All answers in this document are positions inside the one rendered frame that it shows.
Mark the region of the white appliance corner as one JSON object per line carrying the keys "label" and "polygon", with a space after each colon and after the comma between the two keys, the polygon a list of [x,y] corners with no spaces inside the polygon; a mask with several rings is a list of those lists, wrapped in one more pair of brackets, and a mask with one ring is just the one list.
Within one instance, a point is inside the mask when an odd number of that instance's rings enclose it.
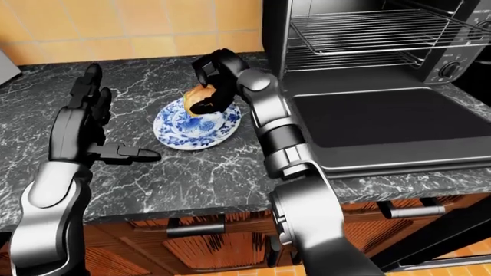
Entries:
{"label": "white appliance corner", "polygon": [[0,50],[0,85],[8,82],[20,73],[19,68],[6,56],[3,50]]}

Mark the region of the brown wooden cabinet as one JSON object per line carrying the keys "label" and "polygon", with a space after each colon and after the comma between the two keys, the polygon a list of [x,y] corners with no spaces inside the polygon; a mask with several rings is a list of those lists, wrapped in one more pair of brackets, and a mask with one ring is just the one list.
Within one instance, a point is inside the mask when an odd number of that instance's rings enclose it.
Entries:
{"label": "brown wooden cabinet", "polygon": [[[380,266],[427,261],[449,251],[442,246],[455,238],[459,246],[491,237],[491,193],[458,195],[433,192],[444,215],[386,219],[376,202],[361,199],[342,205],[348,240]],[[389,199],[404,209],[423,206],[417,197]],[[168,238],[171,218],[182,225],[215,222],[226,217],[226,233]],[[289,266],[293,248],[272,248],[277,238],[267,202],[171,206],[159,200],[96,193],[84,214],[86,266],[91,276],[174,276]]]}

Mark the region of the black oven control knob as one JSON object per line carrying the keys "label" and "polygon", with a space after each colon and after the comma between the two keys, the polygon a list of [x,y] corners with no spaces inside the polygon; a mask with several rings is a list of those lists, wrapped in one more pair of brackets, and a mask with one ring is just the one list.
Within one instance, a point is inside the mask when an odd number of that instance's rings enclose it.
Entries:
{"label": "black oven control knob", "polygon": [[442,78],[453,78],[458,76],[464,70],[464,63],[460,61],[452,61],[445,64],[439,71],[439,76]]}

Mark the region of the blue white patterned plate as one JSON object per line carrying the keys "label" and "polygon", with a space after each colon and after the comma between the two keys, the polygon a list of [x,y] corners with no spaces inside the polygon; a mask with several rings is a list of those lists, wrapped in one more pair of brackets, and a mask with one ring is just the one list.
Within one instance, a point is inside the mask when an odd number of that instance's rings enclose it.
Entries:
{"label": "blue white patterned plate", "polygon": [[227,140],[239,128],[242,114],[232,104],[225,112],[191,117],[184,109],[183,99],[166,105],[153,122],[155,137],[164,146],[182,151],[208,149]]}

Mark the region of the black toaster oven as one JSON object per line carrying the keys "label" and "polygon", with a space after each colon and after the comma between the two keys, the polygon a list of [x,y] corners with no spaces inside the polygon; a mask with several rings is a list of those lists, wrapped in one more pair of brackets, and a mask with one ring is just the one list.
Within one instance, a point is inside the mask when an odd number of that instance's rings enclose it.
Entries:
{"label": "black toaster oven", "polygon": [[448,84],[491,45],[491,0],[263,0],[262,45],[293,91]]}

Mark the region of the black oven door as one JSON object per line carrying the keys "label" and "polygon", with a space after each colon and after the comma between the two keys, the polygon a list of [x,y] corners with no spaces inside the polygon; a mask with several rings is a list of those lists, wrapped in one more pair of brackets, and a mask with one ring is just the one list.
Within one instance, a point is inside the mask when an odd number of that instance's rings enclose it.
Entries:
{"label": "black oven door", "polygon": [[297,95],[292,105],[331,174],[491,164],[491,121],[427,87]]}

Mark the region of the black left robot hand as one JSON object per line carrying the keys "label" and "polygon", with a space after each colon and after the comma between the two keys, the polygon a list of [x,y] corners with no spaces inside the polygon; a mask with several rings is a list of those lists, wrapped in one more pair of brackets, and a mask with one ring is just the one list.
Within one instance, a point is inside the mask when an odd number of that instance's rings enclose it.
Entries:
{"label": "black left robot hand", "polygon": [[88,167],[97,161],[131,165],[161,160],[161,155],[150,149],[106,142],[104,126],[110,120],[112,93],[101,87],[102,77],[101,66],[93,63],[75,80],[71,99],[59,110],[51,128],[48,160]]}

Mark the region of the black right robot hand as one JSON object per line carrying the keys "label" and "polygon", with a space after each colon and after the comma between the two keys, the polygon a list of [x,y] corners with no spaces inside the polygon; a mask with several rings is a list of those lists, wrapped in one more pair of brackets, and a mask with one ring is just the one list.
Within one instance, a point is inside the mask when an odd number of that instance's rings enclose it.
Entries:
{"label": "black right robot hand", "polygon": [[224,112],[239,93],[239,75],[249,69],[241,57],[227,48],[203,55],[192,63],[192,67],[201,87],[212,85],[216,89],[210,96],[191,105],[190,112],[198,115]]}

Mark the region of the golden bread roll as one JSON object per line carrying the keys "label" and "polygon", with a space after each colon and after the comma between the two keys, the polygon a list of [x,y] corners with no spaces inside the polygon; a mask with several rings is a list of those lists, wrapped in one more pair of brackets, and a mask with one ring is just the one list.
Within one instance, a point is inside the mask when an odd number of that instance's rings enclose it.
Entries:
{"label": "golden bread roll", "polygon": [[184,94],[183,96],[184,109],[191,117],[198,117],[199,115],[194,114],[190,108],[192,107],[192,105],[199,103],[205,98],[211,97],[215,91],[216,91],[215,87],[211,84],[209,84],[207,87],[203,87],[201,84],[198,84],[196,87],[187,91]]}

